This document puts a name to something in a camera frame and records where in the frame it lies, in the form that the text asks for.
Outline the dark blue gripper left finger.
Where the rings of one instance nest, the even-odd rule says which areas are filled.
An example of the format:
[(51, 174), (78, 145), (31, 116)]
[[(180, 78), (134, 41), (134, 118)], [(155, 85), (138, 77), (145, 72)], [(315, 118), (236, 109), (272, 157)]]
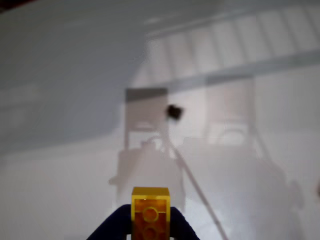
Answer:
[(131, 233), (131, 205), (124, 204), (107, 217), (87, 240), (126, 240)]

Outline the dark blue gripper right finger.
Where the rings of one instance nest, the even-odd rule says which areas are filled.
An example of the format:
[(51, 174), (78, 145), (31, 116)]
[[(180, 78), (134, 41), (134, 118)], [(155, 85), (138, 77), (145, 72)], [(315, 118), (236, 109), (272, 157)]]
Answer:
[(183, 214), (176, 208), (170, 208), (170, 237), (175, 240), (200, 240)]

